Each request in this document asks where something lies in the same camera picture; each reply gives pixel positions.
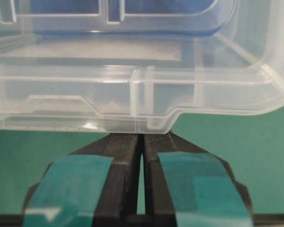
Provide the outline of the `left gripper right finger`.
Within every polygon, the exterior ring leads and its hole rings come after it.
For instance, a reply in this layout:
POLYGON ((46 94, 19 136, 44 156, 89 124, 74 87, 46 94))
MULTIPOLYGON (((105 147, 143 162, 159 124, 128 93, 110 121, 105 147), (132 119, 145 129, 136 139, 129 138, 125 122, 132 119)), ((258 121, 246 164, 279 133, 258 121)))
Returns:
POLYGON ((146 134, 146 211, 155 227, 251 227, 245 185, 216 155, 173 134, 146 134))

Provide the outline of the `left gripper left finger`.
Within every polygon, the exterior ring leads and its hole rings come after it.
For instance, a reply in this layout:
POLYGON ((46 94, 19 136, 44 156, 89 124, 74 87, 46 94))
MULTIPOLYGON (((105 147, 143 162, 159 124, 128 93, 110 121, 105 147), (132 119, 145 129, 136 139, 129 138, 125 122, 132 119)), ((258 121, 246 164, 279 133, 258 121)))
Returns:
POLYGON ((109 134, 52 162, 23 206, 25 227, 120 227, 137 212, 139 136, 109 134))

